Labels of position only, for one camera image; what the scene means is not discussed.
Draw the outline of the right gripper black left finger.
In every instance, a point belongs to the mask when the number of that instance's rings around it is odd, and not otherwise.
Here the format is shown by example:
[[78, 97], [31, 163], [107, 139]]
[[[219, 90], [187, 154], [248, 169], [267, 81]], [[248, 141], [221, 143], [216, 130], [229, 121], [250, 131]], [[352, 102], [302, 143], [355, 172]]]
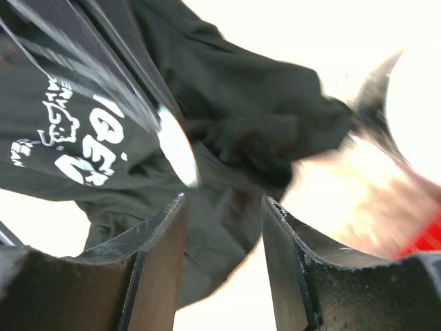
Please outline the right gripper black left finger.
[[171, 330], [187, 201], [77, 257], [1, 247], [2, 330]]

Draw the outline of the round colourful brooch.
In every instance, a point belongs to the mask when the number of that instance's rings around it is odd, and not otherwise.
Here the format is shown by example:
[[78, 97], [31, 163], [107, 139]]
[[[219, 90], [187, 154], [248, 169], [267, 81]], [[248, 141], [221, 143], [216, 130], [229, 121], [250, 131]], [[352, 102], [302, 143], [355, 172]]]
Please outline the round colourful brooch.
[[164, 105], [158, 107], [158, 116], [160, 130], [157, 136], [165, 158], [185, 186], [197, 188], [200, 176], [187, 135], [175, 116]]

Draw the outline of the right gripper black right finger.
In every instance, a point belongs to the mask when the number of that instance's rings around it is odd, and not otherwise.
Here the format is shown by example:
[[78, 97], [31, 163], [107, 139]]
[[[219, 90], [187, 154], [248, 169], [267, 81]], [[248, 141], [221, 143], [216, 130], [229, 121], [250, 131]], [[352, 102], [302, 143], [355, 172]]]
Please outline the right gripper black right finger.
[[271, 197], [262, 226], [278, 330], [439, 330], [440, 255], [390, 261], [334, 241]]

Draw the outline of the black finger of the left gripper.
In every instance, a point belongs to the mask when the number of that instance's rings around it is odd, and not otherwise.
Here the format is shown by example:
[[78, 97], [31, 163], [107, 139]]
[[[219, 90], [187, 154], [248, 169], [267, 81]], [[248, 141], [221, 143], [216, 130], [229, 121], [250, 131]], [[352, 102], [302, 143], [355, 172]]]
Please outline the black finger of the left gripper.
[[135, 123], [158, 133], [158, 107], [110, 47], [80, 1], [2, 1], [1, 36], [9, 36], [45, 74], [84, 96], [102, 92]]
[[144, 92], [182, 121], [184, 116], [156, 68], [130, 1], [80, 1], [103, 38], [117, 53]]

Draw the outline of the black printed t-shirt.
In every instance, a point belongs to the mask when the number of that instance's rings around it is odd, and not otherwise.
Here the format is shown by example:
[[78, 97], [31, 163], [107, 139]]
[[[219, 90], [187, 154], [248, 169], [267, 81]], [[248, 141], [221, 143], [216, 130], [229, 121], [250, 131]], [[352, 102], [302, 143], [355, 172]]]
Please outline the black printed t-shirt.
[[280, 200], [294, 161], [337, 148], [351, 109], [323, 95], [314, 70], [226, 41], [181, 1], [130, 1], [148, 52], [184, 116], [200, 183], [188, 188], [155, 132], [102, 92], [84, 96], [1, 36], [1, 188], [73, 201], [93, 248], [189, 203], [177, 306], [215, 292], [253, 250], [260, 203]]

